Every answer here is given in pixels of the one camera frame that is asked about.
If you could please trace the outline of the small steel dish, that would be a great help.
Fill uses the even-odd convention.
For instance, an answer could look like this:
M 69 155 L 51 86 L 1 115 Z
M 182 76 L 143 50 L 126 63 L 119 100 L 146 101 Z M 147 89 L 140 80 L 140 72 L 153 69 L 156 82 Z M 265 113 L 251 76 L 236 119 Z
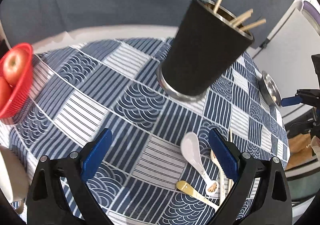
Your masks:
M 281 107 L 281 95 L 273 78 L 266 72 L 262 71 L 261 77 L 258 78 L 259 90 L 269 106 Z

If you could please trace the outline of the white ceramic bowl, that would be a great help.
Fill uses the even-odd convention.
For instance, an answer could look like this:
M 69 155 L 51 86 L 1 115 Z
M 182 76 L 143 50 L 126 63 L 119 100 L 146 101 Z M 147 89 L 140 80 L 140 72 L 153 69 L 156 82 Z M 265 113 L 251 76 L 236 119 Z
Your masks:
M 28 176 L 17 156 L 1 145 L 1 191 L 9 203 L 24 200 L 29 188 Z

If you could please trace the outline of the white cabinet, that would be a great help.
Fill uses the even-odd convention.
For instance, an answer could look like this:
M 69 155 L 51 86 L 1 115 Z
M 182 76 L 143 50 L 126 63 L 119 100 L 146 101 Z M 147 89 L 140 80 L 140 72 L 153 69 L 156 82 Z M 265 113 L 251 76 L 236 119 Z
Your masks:
M 311 59 L 319 54 L 319 35 L 301 10 L 293 10 L 265 48 L 247 50 L 258 69 L 273 78 L 282 98 L 300 89 L 319 89 Z

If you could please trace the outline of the wooden chopstick across cup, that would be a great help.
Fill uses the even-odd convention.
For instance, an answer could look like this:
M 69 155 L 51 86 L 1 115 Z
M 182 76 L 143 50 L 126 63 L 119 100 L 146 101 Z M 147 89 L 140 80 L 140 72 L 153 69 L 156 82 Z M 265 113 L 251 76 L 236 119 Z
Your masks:
M 263 25 L 265 23 L 266 23 L 266 19 L 261 19 L 261 20 L 258 20 L 256 22 L 253 22 L 251 24 L 248 24 L 248 25 L 245 25 L 243 27 L 240 27 L 240 30 L 244 31 L 244 32 L 245 31 L 249 31 L 250 29 L 253 29 L 253 28 L 255 28 L 255 27 L 259 26 L 259 25 Z

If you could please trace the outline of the purple lidded pot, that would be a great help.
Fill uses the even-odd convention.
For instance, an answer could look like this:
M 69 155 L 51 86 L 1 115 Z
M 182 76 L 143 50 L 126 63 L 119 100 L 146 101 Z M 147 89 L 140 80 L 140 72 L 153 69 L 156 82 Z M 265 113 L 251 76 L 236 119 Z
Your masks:
M 301 13 L 319 35 L 320 15 L 319 15 L 319 12 L 315 9 L 315 7 L 310 2 L 305 0 L 303 1 L 303 7 L 301 10 Z

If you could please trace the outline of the yellow tipped white spoon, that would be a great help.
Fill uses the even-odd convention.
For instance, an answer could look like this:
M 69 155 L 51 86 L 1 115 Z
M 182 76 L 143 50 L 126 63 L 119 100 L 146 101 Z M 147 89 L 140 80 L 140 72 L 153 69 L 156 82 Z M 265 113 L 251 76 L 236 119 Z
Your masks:
M 178 181 L 176 183 L 176 188 L 184 192 L 185 194 L 199 200 L 200 202 L 207 204 L 208 206 L 212 207 L 215 211 L 219 209 L 218 205 L 205 198 L 186 181 Z

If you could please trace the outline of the plain white ceramic spoon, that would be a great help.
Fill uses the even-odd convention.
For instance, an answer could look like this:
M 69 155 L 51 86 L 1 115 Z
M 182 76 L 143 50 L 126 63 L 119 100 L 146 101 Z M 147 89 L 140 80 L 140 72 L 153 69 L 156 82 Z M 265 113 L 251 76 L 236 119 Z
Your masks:
M 216 180 L 212 180 L 202 164 L 199 139 L 194 132 L 188 132 L 184 135 L 180 144 L 181 154 L 184 159 L 199 173 L 206 184 L 206 195 L 213 197 L 219 188 Z

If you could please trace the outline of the red plastic fruit basket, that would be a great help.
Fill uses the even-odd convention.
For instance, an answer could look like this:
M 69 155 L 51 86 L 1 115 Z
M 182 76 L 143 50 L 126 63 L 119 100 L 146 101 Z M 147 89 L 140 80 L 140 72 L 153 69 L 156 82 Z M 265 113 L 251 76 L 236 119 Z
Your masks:
M 23 107 L 29 95 L 31 85 L 33 83 L 33 47 L 28 43 L 20 43 L 15 45 L 1 58 L 1 76 L 3 76 L 3 64 L 13 49 L 22 49 L 27 54 L 26 66 L 23 68 L 21 76 L 17 84 L 13 86 L 12 93 L 1 108 L 1 119 L 14 116 Z

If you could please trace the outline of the tall wooden chopstick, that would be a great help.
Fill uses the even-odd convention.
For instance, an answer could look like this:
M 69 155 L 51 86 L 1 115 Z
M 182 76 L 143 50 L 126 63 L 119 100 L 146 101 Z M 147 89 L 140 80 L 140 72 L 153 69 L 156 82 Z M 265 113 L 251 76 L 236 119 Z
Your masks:
M 214 8 L 213 8 L 213 14 L 217 14 L 217 11 L 218 11 L 221 3 L 222 3 L 222 0 L 217 0 L 217 1 L 216 1 L 215 6 L 214 6 Z

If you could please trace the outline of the blue white patterned tablecloth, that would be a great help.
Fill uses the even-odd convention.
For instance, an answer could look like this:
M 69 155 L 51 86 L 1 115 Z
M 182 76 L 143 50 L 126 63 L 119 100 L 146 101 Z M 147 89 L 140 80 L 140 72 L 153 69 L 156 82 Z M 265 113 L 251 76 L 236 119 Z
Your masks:
M 112 145 L 87 184 L 115 224 L 205 224 L 214 209 L 176 189 L 206 184 L 180 151 L 183 136 L 199 138 L 202 163 L 210 160 L 212 128 L 254 158 L 290 157 L 280 112 L 258 89 L 258 68 L 243 53 L 198 102 L 170 98 L 156 69 L 172 39 L 107 39 L 33 55 L 33 85 L 22 110 L 1 124 L 1 144 L 33 176 L 39 158 L 63 158 L 104 128 Z

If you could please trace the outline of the red apple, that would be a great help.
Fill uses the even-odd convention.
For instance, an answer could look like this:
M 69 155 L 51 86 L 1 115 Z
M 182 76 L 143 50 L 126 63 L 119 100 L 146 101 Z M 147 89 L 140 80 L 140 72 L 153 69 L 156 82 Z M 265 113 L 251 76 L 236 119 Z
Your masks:
M 15 86 L 27 64 L 28 53 L 23 49 L 12 49 L 3 64 L 3 75 L 6 81 Z
M 9 101 L 11 93 L 11 86 L 3 76 L 0 76 L 0 110 L 2 110 Z

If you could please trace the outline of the black steel utensil cup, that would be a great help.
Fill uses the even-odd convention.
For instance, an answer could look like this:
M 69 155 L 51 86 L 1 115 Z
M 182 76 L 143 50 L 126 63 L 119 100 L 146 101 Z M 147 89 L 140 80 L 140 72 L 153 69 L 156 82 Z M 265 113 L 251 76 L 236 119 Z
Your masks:
M 165 59 L 156 70 L 162 89 L 178 101 L 201 100 L 214 83 L 254 42 L 249 31 L 234 27 L 224 7 L 192 0 Z

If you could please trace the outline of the short wooden chopstick in cup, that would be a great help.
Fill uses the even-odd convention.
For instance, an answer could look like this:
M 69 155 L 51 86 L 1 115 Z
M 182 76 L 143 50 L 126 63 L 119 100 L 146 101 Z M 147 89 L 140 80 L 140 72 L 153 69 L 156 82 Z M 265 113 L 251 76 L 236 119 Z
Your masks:
M 248 15 L 250 16 L 250 14 L 243 13 L 242 15 L 234 18 L 233 20 L 230 20 L 229 23 L 230 23 L 230 24 L 234 24 L 234 23 L 236 23 L 236 22 L 239 22 L 241 19 L 246 18 Z

